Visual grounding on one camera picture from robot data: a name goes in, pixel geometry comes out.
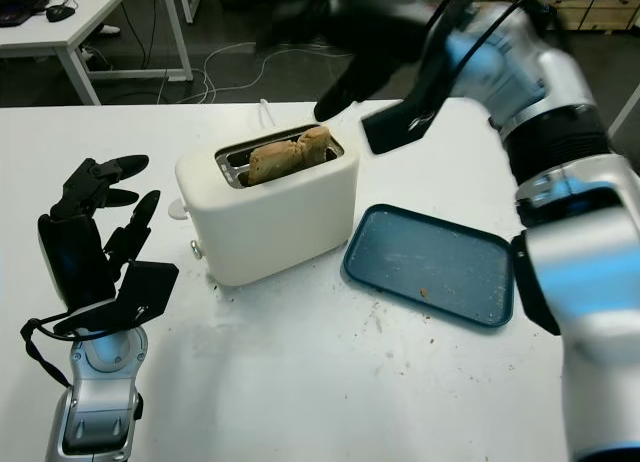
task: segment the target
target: robotic hand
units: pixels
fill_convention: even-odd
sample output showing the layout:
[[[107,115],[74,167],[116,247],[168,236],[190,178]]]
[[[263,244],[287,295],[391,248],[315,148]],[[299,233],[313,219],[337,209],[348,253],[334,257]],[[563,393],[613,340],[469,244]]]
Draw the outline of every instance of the robotic hand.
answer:
[[[325,120],[422,61],[404,101],[363,120],[380,154],[421,138],[449,96],[490,113],[519,185],[523,225],[513,263],[528,317],[564,346],[570,457],[640,460],[640,191],[610,153],[590,90],[561,24],[536,0],[288,0],[263,45],[321,34],[355,54],[318,102]]]
[[[104,249],[93,214],[136,202],[134,192],[110,186],[147,164],[144,155],[104,164],[86,159],[64,184],[62,199],[38,219],[42,252],[67,307],[62,314],[29,320],[20,331],[27,353],[66,388],[53,420],[48,462],[126,461],[131,454],[143,408],[135,378],[147,352],[140,326],[162,315],[178,269],[135,260],[151,232],[147,225],[159,191],[142,198],[129,224],[117,228]],[[116,296],[124,264],[128,268]],[[60,322],[53,331],[44,327],[54,321]],[[73,342],[73,383],[42,357],[31,341],[34,330]]]

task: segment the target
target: bread slice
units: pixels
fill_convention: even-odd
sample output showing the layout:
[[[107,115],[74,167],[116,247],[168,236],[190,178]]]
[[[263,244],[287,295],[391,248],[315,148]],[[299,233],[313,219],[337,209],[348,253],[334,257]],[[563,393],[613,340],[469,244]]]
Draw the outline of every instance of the bread slice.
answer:
[[[249,159],[249,185],[262,184],[298,170],[303,162],[301,147],[285,140],[254,150]]]
[[[314,127],[307,130],[298,139],[302,146],[302,159],[305,168],[327,161],[327,148],[331,143],[331,132],[326,127]]]

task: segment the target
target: white toaster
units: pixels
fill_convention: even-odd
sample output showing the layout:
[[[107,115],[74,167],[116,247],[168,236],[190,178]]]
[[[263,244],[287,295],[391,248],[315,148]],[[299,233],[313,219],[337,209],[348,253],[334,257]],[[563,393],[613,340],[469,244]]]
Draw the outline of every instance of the white toaster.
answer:
[[[198,149],[176,177],[199,240],[196,253],[223,285],[267,277],[345,242],[353,229],[358,154],[332,138],[327,162],[248,187],[249,157],[263,145],[297,140],[308,125],[226,148]]]

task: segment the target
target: table surface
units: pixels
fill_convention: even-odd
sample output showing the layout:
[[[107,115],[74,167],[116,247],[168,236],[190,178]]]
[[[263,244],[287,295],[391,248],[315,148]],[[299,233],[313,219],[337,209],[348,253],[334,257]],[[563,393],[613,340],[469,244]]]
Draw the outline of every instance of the table surface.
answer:
[[[422,141],[373,156],[358,120],[387,103],[329,123],[362,155],[354,227],[368,206],[390,203],[506,239],[521,230],[484,109],[450,100]],[[311,120],[310,103],[271,107],[281,128]],[[122,188],[163,194],[140,259],[173,262],[180,276],[164,316],[145,325],[137,386],[146,403],[132,461],[566,460],[561,343],[526,318],[517,296],[505,327],[475,328],[346,280],[345,246],[249,286],[216,288],[191,254],[190,221],[167,215],[180,195],[174,164],[194,146],[252,137],[258,105],[3,109],[0,126],[4,460],[42,460],[62,392],[18,334],[28,318],[62,308],[36,220],[85,157],[135,153],[150,165]],[[129,217],[129,208],[99,211],[103,239]],[[36,339],[70,374],[69,346]]]
[[[113,9],[112,0],[76,0],[76,13],[68,19],[51,23],[44,13],[34,15],[17,27],[0,28],[0,51],[4,49],[34,49],[70,45],[86,27],[103,20]],[[51,0],[49,5],[62,3]]]

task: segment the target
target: blue tray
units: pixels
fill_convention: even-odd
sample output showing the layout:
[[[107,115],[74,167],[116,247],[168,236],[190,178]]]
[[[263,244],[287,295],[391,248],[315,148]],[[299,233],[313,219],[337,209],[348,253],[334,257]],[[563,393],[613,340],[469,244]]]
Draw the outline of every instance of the blue tray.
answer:
[[[485,327],[513,312],[509,243],[391,205],[365,212],[344,256],[354,280]]]

